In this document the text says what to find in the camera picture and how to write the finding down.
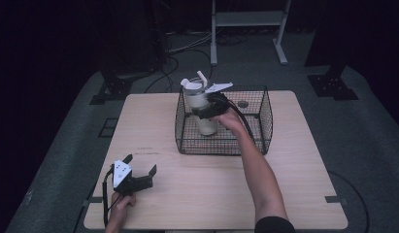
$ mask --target table top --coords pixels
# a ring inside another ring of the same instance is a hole
[[[311,130],[295,94],[269,91],[272,141],[265,155],[281,188],[289,220],[296,229],[344,229],[348,221],[336,196]],[[240,156],[185,155],[175,141],[178,93],[131,94],[126,98],[93,197],[111,164],[133,154],[134,177],[153,165],[153,187],[136,193],[126,229],[250,230],[254,206]],[[112,179],[108,179],[111,196]],[[102,203],[90,203],[84,226],[103,229]]]

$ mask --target sleeve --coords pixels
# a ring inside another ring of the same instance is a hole
[[[295,228],[290,221],[279,216],[266,216],[260,219],[255,227],[255,233],[294,233]]]

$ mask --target human arm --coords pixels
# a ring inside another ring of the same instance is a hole
[[[242,154],[245,177],[255,207],[255,221],[265,216],[280,216],[288,219],[283,197],[275,174],[251,139],[247,129],[233,109],[212,120],[218,120],[236,137]]]
[[[106,226],[105,233],[117,233],[123,227],[127,217],[127,206],[135,206],[136,196],[121,196],[117,192],[112,194],[111,216]]]

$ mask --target wire mesh basket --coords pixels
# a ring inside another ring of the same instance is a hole
[[[232,86],[222,91],[249,123],[256,146],[266,154],[272,139],[273,118],[267,87],[264,85]],[[196,155],[240,155],[236,138],[221,124],[210,136],[199,133],[190,107],[181,89],[175,122],[175,139],[178,151]]]

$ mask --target dark background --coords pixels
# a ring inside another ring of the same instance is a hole
[[[150,1],[0,0],[0,232],[77,94],[104,61],[112,70],[154,70],[163,57],[160,30],[210,29],[210,0],[156,3],[163,21]],[[229,4],[217,1],[219,9]],[[237,10],[282,6],[281,0],[253,0]],[[293,0],[286,30],[314,29],[306,65],[343,58],[399,124],[399,1]]]

